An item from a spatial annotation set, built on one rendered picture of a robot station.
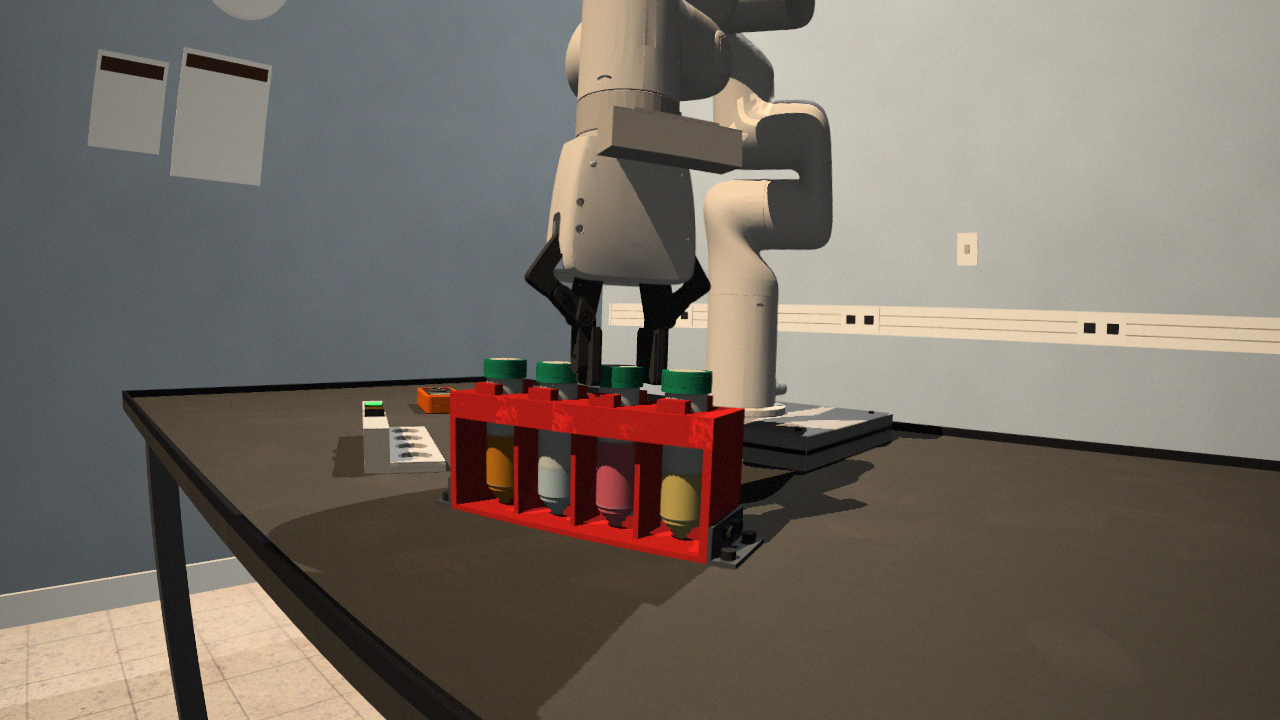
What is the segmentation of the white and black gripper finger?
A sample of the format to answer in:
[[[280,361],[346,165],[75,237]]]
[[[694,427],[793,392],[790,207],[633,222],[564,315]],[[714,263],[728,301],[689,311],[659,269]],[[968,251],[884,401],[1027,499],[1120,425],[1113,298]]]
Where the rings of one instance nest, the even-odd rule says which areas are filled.
[[[571,328],[571,370],[584,386],[602,383],[602,329],[596,327],[596,307],[603,281],[573,277],[572,290],[556,279],[553,272],[563,258],[559,243],[561,225],[547,242],[525,281],[550,300]],[[581,291],[582,290],[582,291]],[[581,296],[580,296],[581,293]]]
[[[660,386],[660,373],[668,364],[668,334],[682,313],[710,291],[707,278],[695,255],[692,279],[684,283],[675,293],[671,284],[639,283],[644,328],[637,331],[636,365],[644,366],[643,383]]]

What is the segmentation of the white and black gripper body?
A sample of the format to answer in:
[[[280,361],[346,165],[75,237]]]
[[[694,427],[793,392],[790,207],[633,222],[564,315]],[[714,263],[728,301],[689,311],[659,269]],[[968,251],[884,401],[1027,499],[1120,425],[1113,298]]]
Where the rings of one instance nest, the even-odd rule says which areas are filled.
[[[598,156],[596,129],[562,149],[547,242],[559,225],[563,269],[553,272],[558,281],[573,283],[577,277],[639,287],[692,278],[696,228],[690,170]]]

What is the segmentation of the orange digital multimeter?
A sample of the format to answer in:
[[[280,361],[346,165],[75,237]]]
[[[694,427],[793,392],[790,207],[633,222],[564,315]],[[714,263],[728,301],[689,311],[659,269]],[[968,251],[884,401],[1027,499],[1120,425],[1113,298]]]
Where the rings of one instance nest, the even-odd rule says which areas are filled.
[[[453,388],[419,388],[417,404],[428,414],[451,414],[451,391]]]

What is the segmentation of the green round cap with cream top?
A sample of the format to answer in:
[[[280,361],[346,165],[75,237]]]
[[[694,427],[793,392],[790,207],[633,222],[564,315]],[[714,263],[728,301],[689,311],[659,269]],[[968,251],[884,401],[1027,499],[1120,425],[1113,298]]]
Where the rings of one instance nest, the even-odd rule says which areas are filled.
[[[484,377],[497,379],[526,378],[527,360],[517,357],[485,357]]]
[[[536,363],[536,380],[543,383],[570,384],[577,383],[570,363],[541,361]]]
[[[660,373],[660,391],[675,395],[710,395],[712,372],[692,369],[664,369]]]

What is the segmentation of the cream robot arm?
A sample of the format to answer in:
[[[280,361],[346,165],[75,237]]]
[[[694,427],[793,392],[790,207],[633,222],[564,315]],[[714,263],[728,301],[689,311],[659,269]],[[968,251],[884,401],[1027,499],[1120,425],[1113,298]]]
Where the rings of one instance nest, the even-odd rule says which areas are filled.
[[[582,0],[564,60],[575,138],[596,129],[598,156],[797,172],[724,181],[704,199],[710,396],[748,418],[786,409],[774,402],[787,391],[774,382],[780,287],[760,251],[826,246],[833,196],[826,110],[776,100],[773,67],[742,33],[803,28],[814,10],[815,0]],[[713,122],[682,117],[680,101],[712,96]]]

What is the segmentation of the green cap with cream label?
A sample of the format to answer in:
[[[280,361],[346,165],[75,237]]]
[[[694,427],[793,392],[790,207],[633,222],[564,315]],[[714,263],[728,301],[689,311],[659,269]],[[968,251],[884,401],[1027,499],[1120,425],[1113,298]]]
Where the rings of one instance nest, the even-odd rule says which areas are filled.
[[[644,380],[644,366],[637,365],[602,365],[602,383],[599,387],[608,388],[640,388]]]

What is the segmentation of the red tube rack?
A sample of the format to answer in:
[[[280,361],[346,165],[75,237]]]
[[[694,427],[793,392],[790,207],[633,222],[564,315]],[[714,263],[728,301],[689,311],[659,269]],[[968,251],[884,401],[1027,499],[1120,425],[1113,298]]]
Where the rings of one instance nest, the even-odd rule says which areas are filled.
[[[451,509],[602,544],[707,564],[708,527],[740,506],[742,407],[691,413],[691,400],[646,400],[621,406],[621,395],[558,400],[559,389],[532,387],[503,395],[479,382],[451,391]],[[515,427],[515,498],[500,503],[486,484],[486,421]],[[552,514],[538,495],[538,429],[571,433],[570,505]],[[596,506],[596,437],[637,441],[634,516],[611,527]],[[645,443],[641,443],[645,442]],[[649,445],[653,443],[653,445]],[[675,538],[660,521],[663,445],[703,448],[700,528]],[[699,547],[698,547],[699,543]]]

